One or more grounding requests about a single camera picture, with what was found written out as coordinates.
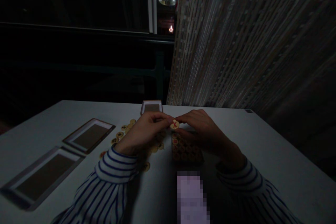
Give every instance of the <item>left hand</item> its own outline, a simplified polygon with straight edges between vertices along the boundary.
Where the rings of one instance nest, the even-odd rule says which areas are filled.
[[[136,148],[150,142],[156,134],[173,123],[173,117],[162,112],[145,112],[114,147],[124,155],[132,155]]]

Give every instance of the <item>right hand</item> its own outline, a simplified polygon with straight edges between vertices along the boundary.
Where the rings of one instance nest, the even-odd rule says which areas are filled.
[[[221,158],[223,164],[230,170],[239,170],[244,166],[245,157],[239,147],[218,128],[204,110],[191,110],[189,113],[175,118],[179,123],[187,123],[197,134],[192,134],[178,128],[186,141],[191,141],[201,149]]]

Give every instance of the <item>striped sleeve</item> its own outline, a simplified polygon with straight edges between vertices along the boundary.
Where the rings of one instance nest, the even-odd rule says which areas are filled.
[[[137,157],[117,153],[103,156],[58,223],[120,223],[126,205],[127,183],[137,175]]]
[[[252,223],[301,223],[288,209],[275,186],[248,160],[244,167],[230,173],[217,164],[217,177],[237,197],[241,216]]]

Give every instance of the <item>cardboard tray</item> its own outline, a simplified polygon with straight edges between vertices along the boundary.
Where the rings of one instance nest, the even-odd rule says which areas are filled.
[[[116,126],[92,118],[62,141],[84,154],[91,153]]]
[[[5,184],[0,193],[25,211],[34,211],[85,157],[54,147]]]

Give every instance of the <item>stack of game pieces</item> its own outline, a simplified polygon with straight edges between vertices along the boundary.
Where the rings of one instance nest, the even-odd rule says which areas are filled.
[[[189,165],[201,165],[204,162],[200,148],[184,140],[179,134],[172,133],[171,142],[175,162]]]

